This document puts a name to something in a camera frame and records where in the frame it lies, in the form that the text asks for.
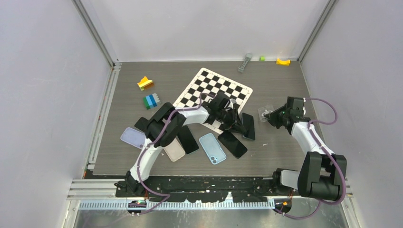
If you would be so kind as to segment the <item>clear transparent phone case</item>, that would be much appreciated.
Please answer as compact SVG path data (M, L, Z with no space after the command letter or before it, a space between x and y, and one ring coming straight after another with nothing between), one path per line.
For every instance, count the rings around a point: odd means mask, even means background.
M266 121L264 121L264 119L263 119L263 115L264 115L264 114L271 114L273 111L274 111L274 107L273 107L273 105L271 105L271 104L259 108L259 109L258 109L259 120L260 120L261 122L266 122Z

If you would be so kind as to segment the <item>black phone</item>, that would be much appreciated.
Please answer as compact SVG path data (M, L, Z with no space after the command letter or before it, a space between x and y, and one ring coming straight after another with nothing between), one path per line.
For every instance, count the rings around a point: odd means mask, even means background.
M246 129L246 131L242 133L242 136L254 141L256 136L253 116L247 113L242 113L242 124Z

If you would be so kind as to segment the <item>light blue phone case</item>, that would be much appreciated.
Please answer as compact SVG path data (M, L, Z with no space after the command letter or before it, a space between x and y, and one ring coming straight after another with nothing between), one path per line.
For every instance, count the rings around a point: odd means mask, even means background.
M200 137L199 143L213 165L217 165L226 160L227 156L224 150L212 133Z

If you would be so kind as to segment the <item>cream phone case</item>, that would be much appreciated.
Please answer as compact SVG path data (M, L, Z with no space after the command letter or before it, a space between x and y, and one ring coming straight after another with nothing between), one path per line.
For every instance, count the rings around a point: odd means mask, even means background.
M180 158L185 156L186 152L183 149L178 139L174 139L168 146L163 148L168 158L172 162L178 161Z

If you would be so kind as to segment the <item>lavender phone case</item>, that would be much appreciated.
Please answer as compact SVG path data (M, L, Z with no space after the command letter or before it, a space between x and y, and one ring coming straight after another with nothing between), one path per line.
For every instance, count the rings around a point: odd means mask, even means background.
M145 143L146 136L143 132L140 132L136 129L127 127L122 135L120 136L120 140L134 146L135 148L142 149Z

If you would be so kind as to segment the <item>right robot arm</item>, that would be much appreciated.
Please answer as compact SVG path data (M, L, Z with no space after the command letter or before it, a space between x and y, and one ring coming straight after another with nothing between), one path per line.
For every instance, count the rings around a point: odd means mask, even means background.
M317 121L305 116L306 101L307 98L288 97L282 107L261 115L277 129L285 127L305 153L299 171L278 168L273 172L271 188L278 195L296 190L302 197L336 205L346 195L347 160L320 138L314 126Z

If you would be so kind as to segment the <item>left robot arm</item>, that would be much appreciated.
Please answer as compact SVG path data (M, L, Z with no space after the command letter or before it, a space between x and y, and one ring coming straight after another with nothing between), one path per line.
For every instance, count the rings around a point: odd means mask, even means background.
M147 122L144 144L135 164L127 171L124 180L114 185L135 197L142 196L145 190L154 193L145 181L150 177L150 171L163 148L174 141L183 126L214 121L221 122L224 129L230 132L247 131L237 108L223 92L216 95L201 93L199 104L193 107L176 107L169 102L163 104Z

